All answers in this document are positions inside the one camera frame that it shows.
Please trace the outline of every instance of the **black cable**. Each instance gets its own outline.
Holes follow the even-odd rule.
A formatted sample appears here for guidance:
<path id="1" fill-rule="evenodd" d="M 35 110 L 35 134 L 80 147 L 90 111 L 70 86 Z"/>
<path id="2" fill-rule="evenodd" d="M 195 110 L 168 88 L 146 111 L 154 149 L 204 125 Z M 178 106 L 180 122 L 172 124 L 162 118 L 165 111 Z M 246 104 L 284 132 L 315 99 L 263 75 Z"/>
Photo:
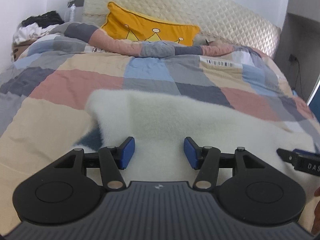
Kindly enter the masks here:
<path id="1" fill-rule="evenodd" d="M 297 78 L 296 78 L 296 83 L 295 83 L 295 85 L 294 85 L 294 90 L 296 90 L 297 82 L 298 82 L 298 77 L 299 77 L 299 75 L 300 75 L 300 91 L 301 91 L 301 97 L 302 97 L 302 99 L 304 100 L 304 98 L 303 98 L 303 93 L 302 93 L 302 84 L 301 84 L 300 62 L 299 62 L 298 59 L 297 59 L 297 62 L 298 62 L 298 74 L 297 74 Z"/>

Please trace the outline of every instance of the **headboard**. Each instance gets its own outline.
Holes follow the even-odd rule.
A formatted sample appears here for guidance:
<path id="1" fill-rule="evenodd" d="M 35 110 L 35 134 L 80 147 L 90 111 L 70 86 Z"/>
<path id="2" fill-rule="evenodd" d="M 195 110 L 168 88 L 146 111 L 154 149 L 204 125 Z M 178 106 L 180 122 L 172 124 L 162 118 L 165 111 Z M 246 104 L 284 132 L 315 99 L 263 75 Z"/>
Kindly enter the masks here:
<path id="1" fill-rule="evenodd" d="M 270 57 L 280 40 L 280 28 L 231 0 L 85 0 L 83 21 L 101 26 L 109 1 L 160 19 L 196 24 L 204 36 L 254 47 Z"/>

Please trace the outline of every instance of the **ribbed surface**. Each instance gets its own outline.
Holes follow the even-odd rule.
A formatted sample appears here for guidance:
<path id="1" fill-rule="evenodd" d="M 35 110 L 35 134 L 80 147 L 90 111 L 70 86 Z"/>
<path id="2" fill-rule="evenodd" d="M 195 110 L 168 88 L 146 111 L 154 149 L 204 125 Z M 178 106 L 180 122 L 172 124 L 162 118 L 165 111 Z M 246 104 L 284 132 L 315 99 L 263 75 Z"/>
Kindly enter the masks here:
<path id="1" fill-rule="evenodd" d="M 152 17 L 196 24 L 203 35 L 251 46 L 270 57 L 280 40 L 280 28 L 231 0 L 85 0 L 83 21 L 105 23 L 109 1 Z"/>
<path id="2" fill-rule="evenodd" d="M 308 240 L 297 224 L 259 228 L 223 212 L 209 193 L 186 182 L 133 182 L 109 193 L 92 214 L 59 227 L 23 222 L 9 240 Z"/>

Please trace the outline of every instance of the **bottle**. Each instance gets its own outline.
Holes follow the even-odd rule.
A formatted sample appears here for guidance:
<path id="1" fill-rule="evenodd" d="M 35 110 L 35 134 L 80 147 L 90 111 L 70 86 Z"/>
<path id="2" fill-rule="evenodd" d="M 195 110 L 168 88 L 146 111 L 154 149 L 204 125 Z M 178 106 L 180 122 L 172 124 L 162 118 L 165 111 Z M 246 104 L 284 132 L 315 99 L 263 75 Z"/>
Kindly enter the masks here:
<path id="1" fill-rule="evenodd" d="M 74 22 L 75 21 L 75 16 L 76 16 L 76 5 L 73 4 L 70 7 L 70 17 L 69 17 L 69 21 L 70 22 Z"/>

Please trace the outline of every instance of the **pile of clothes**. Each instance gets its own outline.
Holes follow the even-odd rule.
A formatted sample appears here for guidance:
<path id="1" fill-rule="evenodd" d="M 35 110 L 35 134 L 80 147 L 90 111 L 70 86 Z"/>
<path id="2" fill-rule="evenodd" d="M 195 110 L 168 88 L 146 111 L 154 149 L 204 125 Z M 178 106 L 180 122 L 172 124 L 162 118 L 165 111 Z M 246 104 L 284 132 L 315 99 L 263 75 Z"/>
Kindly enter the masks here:
<path id="1" fill-rule="evenodd" d="M 64 21 L 56 11 L 47 12 L 39 16 L 31 16 L 21 22 L 21 27 L 13 35 L 13 43 L 19 45 L 26 41 L 34 41 L 48 34 Z"/>

